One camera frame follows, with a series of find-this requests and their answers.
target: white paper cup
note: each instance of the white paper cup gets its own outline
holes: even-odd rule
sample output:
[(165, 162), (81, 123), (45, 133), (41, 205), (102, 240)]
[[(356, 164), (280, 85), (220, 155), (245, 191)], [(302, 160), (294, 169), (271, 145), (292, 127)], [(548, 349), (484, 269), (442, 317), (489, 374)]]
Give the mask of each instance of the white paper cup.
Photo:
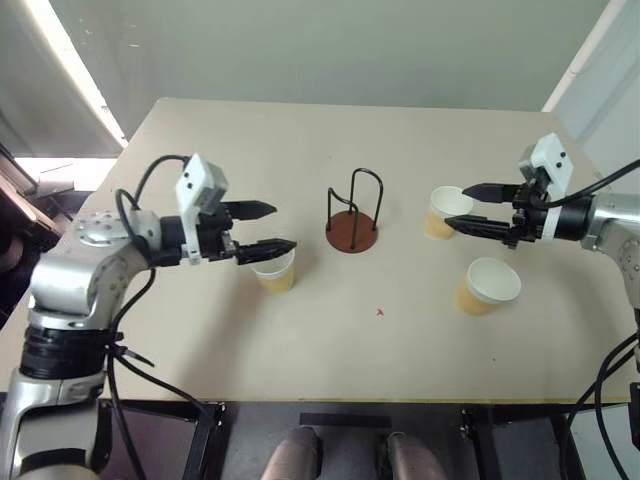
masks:
[(453, 228), (445, 218), (467, 215), (473, 210), (473, 198), (464, 195), (459, 187), (442, 186), (431, 192), (425, 232), (432, 238), (445, 239), (453, 235)]
[(295, 258), (296, 251), (293, 249), (266, 262), (252, 263), (250, 267), (265, 290), (271, 293), (282, 293), (293, 286)]
[(456, 292), (456, 304), (469, 315), (484, 315), (515, 300), (522, 289), (516, 271), (497, 258), (474, 260)]

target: black metal frame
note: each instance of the black metal frame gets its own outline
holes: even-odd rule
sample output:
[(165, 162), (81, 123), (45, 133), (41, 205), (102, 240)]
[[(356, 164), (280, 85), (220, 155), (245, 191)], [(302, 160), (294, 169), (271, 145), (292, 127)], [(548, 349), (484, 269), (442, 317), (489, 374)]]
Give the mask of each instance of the black metal frame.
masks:
[(122, 404), (127, 410), (195, 423), (182, 480), (215, 480), (221, 477), (230, 433), (226, 404), (207, 403), (210, 417), (188, 402), (123, 400)]
[[(6, 394), (0, 392), (0, 406), (4, 398)], [(234, 416), (233, 405), (207, 404), (211, 418), (204, 416), (187, 402), (124, 400), (123, 406), (129, 410), (181, 418), (195, 423), (196, 428), (182, 478), (183, 480), (215, 480), (221, 477)], [(559, 445), (567, 426), (565, 415), (572, 408), (572, 404), (464, 406), (461, 410), (462, 431), (473, 441), (480, 479), (502, 480), (503, 478), (493, 437), (494, 426), (548, 418)], [(585, 405), (582, 410), (592, 408), (593, 405)], [(585, 480), (586, 478), (571, 435), (567, 448), (567, 475), (568, 480)]]
[[(572, 404), (469, 405), (465, 407), (462, 410), (462, 430), (473, 441), (480, 479), (502, 480), (503, 478), (493, 438), (494, 426), (547, 418), (551, 422), (559, 446), (567, 428), (566, 415), (572, 408)], [(585, 405), (581, 408), (581, 410), (592, 409), (593, 405)], [(572, 435), (569, 435), (566, 461), (568, 480), (586, 479)]]

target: gray pants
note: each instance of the gray pants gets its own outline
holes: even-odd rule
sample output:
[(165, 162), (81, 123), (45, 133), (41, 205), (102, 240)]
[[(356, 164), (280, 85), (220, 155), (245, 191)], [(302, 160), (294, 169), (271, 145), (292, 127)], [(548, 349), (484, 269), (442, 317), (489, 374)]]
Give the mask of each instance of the gray pants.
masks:
[[(311, 428), (291, 430), (278, 445), (261, 480), (313, 480), (320, 472), (319, 439)], [(387, 439), (394, 480), (446, 480), (433, 453), (404, 433)]]

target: beige tabletop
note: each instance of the beige tabletop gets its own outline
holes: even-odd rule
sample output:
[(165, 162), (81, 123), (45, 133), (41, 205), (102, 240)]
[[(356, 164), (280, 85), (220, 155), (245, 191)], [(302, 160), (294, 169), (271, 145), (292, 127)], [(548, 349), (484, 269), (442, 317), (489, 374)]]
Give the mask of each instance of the beige tabletop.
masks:
[[(236, 222), (232, 235), (297, 240), (297, 279), (272, 295), (231, 260), (161, 269), (125, 317), (126, 343), (155, 361), (157, 376), (202, 399), (573, 401), (634, 328), (614, 263), (571, 242), (512, 251), (460, 234), (432, 240), (423, 229), (431, 190), (520, 183), (524, 148), (551, 131), (575, 165), (570, 190), (591, 183), (589, 162), (545, 113), (161, 100), (83, 209), (113, 209), (115, 188), (133, 191), (160, 155), (198, 152), (224, 170), (227, 200), (278, 207)], [(326, 192), (347, 195), (356, 167), (377, 172), (385, 193), (377, 243), (349, 255), (325, 239)], [(176, 214), (178, 175), (176, 166), (160, 169), (143, 208)], [(358, 180), (365, 212), (375, 208), (374, 186)], [(477, 202), (474, 211), (511, 214)], [(453, 293), (480, 256), (508, 262), (523, 290), (514, 304), (470, 317)], [(0, 389), (19, 361), (25, 304), (0, 332)], [(125, 398), (173, 398), (128, 372), (118, 378)], [(626, 399), (635, 379), (627, 365), (606, 399)]]

